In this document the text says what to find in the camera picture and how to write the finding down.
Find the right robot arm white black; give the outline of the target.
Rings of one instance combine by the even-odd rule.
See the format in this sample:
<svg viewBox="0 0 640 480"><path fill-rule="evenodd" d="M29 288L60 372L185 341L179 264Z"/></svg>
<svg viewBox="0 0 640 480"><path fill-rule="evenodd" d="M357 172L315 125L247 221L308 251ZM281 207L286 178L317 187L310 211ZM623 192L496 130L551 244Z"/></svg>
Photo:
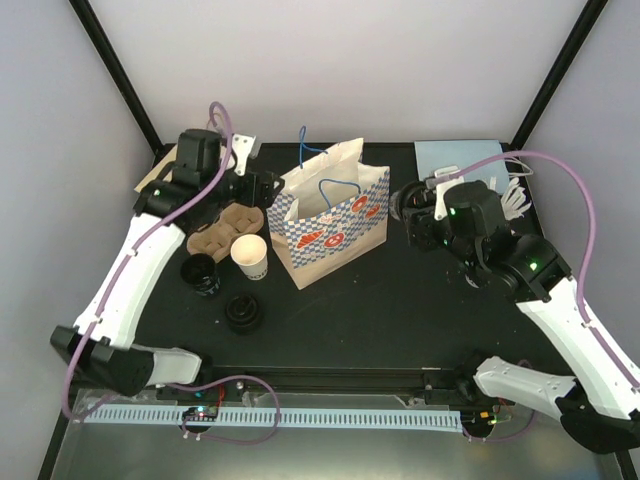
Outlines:
<svg viewBox="0 0 640 480"><path fill-rule="evenodd" d="M390 213L404 224L410 244L445 249L469 284L498 288L571 369L558 376L476 354L454 379L461 400L486 396L521 404L558 421L594 453L638 447L638 371L599 320L582 318L577 281L548 240L514 233L500 195L482 181L412 182L391 196Z"/></svg>

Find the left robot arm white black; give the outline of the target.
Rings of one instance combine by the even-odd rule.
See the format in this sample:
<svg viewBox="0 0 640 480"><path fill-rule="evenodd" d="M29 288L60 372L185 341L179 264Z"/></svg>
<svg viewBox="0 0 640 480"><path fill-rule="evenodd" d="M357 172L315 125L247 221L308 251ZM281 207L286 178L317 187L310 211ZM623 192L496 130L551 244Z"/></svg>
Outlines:
<svg viewBox="0 0 640 480"><path fill-rule="evenodd" d="M127 236L98 292L72 325L51 334L50 344L70 375L123 396L169 383L178 383L193 399L213 391L215 376L199 355L177 347L143 347L135 333L166 264L206 214L230 203L273 204L284 181L249 169L258 150L253 136L225 137L204 129L180 134L138 186Z"/></svg>

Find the blue checkered paper bag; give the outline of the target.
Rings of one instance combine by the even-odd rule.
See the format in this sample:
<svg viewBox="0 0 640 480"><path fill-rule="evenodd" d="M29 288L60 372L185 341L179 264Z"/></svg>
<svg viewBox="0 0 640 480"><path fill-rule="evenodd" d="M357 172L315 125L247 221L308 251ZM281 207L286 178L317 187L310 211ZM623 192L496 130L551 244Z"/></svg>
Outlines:
<svg viewBox="0 0 640 480"><path fill-rule="evenodd" d="M305 135L267 209L273 249L300 290L386 242L391 180L388 166L362 162L362 138L314 148Z"/></svg>

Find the single black lid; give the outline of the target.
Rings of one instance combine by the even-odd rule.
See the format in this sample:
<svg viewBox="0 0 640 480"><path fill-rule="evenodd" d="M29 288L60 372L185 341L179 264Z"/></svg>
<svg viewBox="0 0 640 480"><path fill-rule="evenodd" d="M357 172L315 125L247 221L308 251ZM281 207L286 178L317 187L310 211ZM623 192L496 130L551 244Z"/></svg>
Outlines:
<svg viewBox="0 0 640 480"><path fill-rule="evenodd" d="M404 220L403 212L409 210L425 210L434 214L436 206L435 187L430 181L413 181L395 191L389 198L389 213L397 221Z"/></svg>

